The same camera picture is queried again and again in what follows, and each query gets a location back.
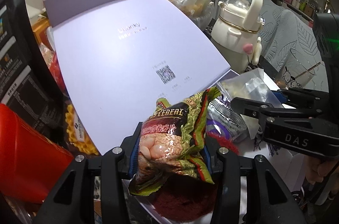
human hand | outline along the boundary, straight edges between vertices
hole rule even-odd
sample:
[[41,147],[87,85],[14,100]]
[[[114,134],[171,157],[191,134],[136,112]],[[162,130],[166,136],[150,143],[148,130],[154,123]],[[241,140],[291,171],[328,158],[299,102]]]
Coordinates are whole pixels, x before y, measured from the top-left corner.
[[[305,156],[304,161],[306,163],[306,179],[313,185],[315,182],[321,183],[324,180],[324,177],[328,175],[331,169],[338,162],[338,160],[334,160],[321,163],[320,159],[310,156]],[[339,167],[333,173],[339,173]],[[336,182],[335,187],[339,189],[339,180]]]

gray quilted fabric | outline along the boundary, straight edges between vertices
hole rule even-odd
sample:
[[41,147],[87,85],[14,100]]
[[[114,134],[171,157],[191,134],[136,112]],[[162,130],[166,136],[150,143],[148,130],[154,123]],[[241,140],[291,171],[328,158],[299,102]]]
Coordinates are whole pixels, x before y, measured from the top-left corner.
[[[300,59],[304,66],[321,61],[312,29],[290,10],[277,6],[271,0],[263,0],[263,2],[260,14],[265,18],[265,26],[259,32],[262,39],[261,54],[271,65],[276,70],[280,70],[291,48],[305,55]],[[305,88],[328,92],[325,66],[321,64],[314,70],[316,76]]]

qr code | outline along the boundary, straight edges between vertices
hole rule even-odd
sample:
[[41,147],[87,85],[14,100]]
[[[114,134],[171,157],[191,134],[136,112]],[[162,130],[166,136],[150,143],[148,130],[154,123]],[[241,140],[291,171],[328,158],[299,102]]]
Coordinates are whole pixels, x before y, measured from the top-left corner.
[[157,70],[157,74],[164,84],[170,82],[172,79],[175,78],[174,73],[172,72],[168,65]]

cereal snack wrapper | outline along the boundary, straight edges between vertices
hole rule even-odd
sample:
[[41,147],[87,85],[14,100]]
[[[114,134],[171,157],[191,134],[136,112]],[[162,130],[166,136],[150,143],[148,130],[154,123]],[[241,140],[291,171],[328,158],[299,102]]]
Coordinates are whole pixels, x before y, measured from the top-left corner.
[[69,151],[74,156],[80,153],[100,155],[70,101],[66,102],[65,127],[66,142],[68,143]]
[[130,194],[148,196],[173,173],[213,183],[199,151],[205,144],[208,104],[219,95],[212,87],[172,106],[166,99],[157,100],[154,114],[142,124]]

pink heart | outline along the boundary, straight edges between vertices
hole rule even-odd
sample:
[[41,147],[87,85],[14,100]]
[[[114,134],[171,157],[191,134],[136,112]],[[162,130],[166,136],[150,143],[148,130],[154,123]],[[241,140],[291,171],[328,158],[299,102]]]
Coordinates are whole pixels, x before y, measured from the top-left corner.
[[243,51],[250,55],[253,52],[253,44],[245,44],[242,47]]

